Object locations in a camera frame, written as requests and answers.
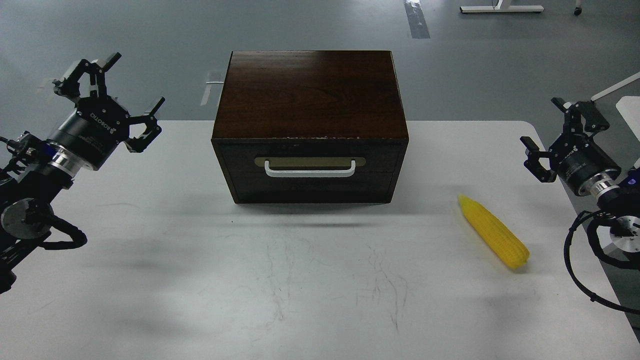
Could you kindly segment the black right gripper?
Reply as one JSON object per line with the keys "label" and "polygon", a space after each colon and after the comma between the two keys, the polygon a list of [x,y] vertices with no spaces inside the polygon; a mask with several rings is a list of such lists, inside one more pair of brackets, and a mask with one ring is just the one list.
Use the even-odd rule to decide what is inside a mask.
{"label": "black right gripper", "polygon": [[[558,96],[551,102],[564,114],[562,133],[551,144],[549,151],[542,151],[529,136],[519,141],[525,146],[524,167],[541,183],[553,183],[557,175],[567,187],[579,197],[587,196],[585,186],[591,178],[606,174],[615,180],[621,167],[594,141],[595,135],[610,128],[610,123],[592,101],[571,103]],[[550,167],[542,166],[540,160],[550,158]]]}

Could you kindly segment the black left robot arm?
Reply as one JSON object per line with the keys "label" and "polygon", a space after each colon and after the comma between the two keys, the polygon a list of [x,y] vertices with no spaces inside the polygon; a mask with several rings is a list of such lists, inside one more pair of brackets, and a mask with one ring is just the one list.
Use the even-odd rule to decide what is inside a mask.
{"label": "black left robot arm", "polygon": [[35,249],[77,249],[87,243],[87,235],[51,206],[78,171],[98,171],[120,144],[142,153],[162,132],[156,112],[163,97],[144,114],[131,116],[108,94],[105,75],[120,58],[115,52],[105,61],[82,59],[54,80],[54,93],[73,102],[74,109],[48,138],[26,131],[18,139],[1,139],[11,155],[1,169],[2,293],[16,282],[14,268]]}

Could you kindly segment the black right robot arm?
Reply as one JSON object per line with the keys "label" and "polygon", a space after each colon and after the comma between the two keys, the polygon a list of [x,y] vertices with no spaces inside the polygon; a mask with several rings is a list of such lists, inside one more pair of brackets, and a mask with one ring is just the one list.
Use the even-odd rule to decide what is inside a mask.
{"label": "black right robot arm", "polygon": [[570,247],[578,227],[586,225],[589,246],[595,257],[615,268],[639,269],[639,178],[628,176],[617,182],[622,169],[596,143],[595,135],[610,127],[592,101],[569,102],[558,96],[551,102],[563,113],[562,133],[541,150],[528,136],[524,167],[541,183],[557,178],[575,196],[592,196],[598,210],[583,210],[570,225],[563,244],[563,260],[570,278],[590,301],[618,312],[639,314],[638,309],[622,306],[599,296],[578,280],[570,259]]}

